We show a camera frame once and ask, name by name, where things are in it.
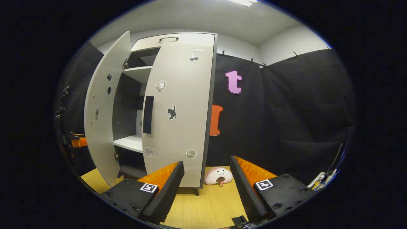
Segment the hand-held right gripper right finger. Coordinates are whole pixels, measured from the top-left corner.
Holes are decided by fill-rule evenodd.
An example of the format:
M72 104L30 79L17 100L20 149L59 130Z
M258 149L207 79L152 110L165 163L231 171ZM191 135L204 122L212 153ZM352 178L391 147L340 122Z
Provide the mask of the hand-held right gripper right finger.
M230 170L251 223L279 217L315 196L290 174L277 176L237 156L230 157Z

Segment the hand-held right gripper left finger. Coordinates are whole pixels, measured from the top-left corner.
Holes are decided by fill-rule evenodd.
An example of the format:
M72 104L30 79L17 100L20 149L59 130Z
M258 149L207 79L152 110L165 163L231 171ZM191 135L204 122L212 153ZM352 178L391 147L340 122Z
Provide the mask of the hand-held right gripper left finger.
M101 197L133 218L158 225L166 220L183 176L183 161L177 161L138 180L124 179Z

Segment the white cabinet door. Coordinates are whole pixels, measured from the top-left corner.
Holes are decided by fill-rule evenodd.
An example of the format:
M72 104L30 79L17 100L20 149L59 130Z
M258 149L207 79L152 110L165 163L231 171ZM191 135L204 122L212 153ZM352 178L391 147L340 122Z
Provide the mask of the white cabinet door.
M97 65L88 86L84 130L93 163L109 186L116 184L120 166L113 140L113 106L119 79L131 55L130 32L111 45Z
M214 44L164 43L147 82L142 122L148 174L183 161L180 187L202 188L212 105Z

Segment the small black flat object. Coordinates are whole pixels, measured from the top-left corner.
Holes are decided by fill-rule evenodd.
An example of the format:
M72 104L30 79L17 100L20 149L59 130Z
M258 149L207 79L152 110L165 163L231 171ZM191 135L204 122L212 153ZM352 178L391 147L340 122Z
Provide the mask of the small black flat object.
M243 215L232 218L232 221L236 227L242 227L248 223L248 220Z

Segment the white smiling plush toy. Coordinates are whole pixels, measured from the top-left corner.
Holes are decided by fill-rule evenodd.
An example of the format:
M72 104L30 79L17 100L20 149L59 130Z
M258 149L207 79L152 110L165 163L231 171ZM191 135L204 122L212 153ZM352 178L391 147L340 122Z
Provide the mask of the white smiling plush toy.
M233 180L231 171L223 167L214 167L205 173L204 183L206 185L218 184L220 187L224 187L224 184L228 184Z

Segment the white cabinet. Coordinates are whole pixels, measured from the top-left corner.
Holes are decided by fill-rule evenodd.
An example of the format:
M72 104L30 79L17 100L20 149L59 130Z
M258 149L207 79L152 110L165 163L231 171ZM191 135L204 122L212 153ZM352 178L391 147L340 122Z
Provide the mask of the white cabinet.
M216 48L217 48L217 38L218 35L215 34L216 40L214 43L214 58L213 58L213 67L212 67L212 100L213 100L213 81L215 77L215 65L216 65ZM157 54L159 52L159 48L152 48L148 50L142 50L142 51L135 51L131 52L131 55L129 57L129 64L128 68L123 71L123 73L128 76L133 78L134 80L138 81L141 83L141 95L138 96L138 101L136 102L136 106L139 110L136 112L137 113L137 119L134 121L134 124L137 125L137 133L126 136L117 140L114 140L114 145L117 147L125 148L127 150L131 150L133 152L137 152L143 155L144 157L144 151L143 151L143 146L142 146L142 139L141 139L141 134L142 134L142 122L143 122L143 105L144 105L144 94L147 86L147 82L149 79L149 75L152 69L152 66L154 65L154 61L157 57ZM206 160L204 163L204 170L203 170L203 184L204 184L204 171L205 171L205 166L206 166ZM198 189L199 188L192 188L195 189L195 194L198 195Z

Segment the white side table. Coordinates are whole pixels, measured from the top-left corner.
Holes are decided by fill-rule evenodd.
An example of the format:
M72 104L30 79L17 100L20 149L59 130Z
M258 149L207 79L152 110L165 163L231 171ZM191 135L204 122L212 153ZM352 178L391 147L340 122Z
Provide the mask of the white side table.
M325 188L331 181L334 180L337 174L337 170L331 171L329 173L320 172L317 177L308 185L311 190L317 191Z

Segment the black backdrop cloth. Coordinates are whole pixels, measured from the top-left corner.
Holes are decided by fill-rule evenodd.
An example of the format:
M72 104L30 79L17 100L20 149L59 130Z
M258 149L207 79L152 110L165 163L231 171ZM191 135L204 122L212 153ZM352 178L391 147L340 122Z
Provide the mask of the black backdrop cloth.
M85 137L85 99L102 57L88 45L63 75L59 94L70 86L67 111L76 123L73 136ZM140 95L141 83L122 72L113 106L113 140L137 133ZM237 156L307 184L331 168L354 124L354 111L349 78L333 51L309 52L263 68L216 54L206 166L228 166L230 157ZM117 177L132 170L147 175L142 154L114 147ZM68 162L78 175L96 168L88 146L72 152Z

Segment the white cabinet drawer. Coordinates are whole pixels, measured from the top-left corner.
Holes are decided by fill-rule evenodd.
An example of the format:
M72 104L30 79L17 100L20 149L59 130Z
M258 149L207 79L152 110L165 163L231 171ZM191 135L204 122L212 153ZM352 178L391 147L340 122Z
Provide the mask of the white cabinet drawer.
M194 44L213 47L216 40L215 34L199 32L183 32L164 34L139 39L131 48L131 52L159 48L165 43Z

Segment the long ceiling light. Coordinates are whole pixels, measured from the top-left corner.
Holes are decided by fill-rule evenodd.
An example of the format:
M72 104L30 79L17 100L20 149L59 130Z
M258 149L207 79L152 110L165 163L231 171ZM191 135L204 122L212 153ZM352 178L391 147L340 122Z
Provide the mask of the long ceiling light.
M254 3L258 2L258 0L228 0L228 1L239 4L241 6L245 6L245 7L250 7Z

